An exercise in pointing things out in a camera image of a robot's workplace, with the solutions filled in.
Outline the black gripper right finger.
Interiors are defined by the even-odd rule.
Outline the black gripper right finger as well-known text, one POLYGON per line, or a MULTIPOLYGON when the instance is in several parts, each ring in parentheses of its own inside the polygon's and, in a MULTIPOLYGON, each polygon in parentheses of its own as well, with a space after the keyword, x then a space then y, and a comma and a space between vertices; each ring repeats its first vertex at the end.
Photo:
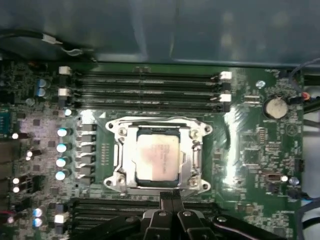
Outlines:
POLYGON ((285 237, 269 232, 238 218, 218 214, 200 217, 194 210, 184 208, 179 191, 172 192, 172 208, 186 240, 284 240, 285 237))

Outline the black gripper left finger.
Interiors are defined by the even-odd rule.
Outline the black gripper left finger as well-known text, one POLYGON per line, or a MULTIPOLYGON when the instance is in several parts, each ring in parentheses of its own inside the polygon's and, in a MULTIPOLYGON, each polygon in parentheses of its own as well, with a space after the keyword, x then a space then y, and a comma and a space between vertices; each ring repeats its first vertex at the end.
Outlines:
POLYGON ((151 217, 120 215, 82 233, 83 240, 171 240, 173 193, 161 192, 151 217))

